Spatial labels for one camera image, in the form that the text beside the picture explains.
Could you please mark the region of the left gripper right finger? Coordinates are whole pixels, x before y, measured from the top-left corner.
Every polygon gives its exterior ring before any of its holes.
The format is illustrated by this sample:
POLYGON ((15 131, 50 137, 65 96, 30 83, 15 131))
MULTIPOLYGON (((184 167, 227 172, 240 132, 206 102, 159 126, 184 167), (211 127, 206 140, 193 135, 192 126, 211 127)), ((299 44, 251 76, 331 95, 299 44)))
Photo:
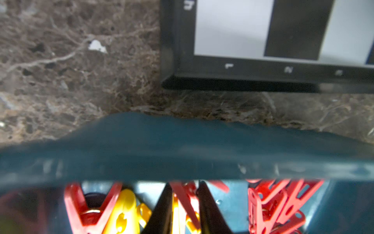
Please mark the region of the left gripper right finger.
POLYGON ((202 234, 232 234, 207 184, 199 181, 197 189, 202 234))

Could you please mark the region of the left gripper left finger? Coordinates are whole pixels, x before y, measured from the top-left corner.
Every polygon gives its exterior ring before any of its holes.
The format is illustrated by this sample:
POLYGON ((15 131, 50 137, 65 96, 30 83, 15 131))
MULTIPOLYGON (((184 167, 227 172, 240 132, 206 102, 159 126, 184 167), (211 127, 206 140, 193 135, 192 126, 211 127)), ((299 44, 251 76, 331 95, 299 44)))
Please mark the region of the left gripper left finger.
POLYGON ((169 183, 156 204, 149 222, 141 234, 170 234, 172 230, 172 202, 173 192, 169 183))

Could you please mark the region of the teal storage box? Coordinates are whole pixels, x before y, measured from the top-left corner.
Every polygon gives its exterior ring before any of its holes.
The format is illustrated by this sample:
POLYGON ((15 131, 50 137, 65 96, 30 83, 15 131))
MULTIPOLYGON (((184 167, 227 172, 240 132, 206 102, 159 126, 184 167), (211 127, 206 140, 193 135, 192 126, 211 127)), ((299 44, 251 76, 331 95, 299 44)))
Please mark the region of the teal storage box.
POLYGON ((374 147, 329 133, 138 113, 1 149, 1 193, 84 181, 323 180, 298 234, 374 231, 374 147))

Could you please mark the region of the black white checkerboard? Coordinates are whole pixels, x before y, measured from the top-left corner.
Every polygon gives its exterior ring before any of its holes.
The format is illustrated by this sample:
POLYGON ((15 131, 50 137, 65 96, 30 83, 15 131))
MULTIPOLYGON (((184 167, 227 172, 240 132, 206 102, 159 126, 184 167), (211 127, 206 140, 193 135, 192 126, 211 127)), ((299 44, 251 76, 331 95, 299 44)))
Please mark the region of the black white checkerboard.
POLYGON ((172 90, 371 94, 373 1, 161 1, 172 90))

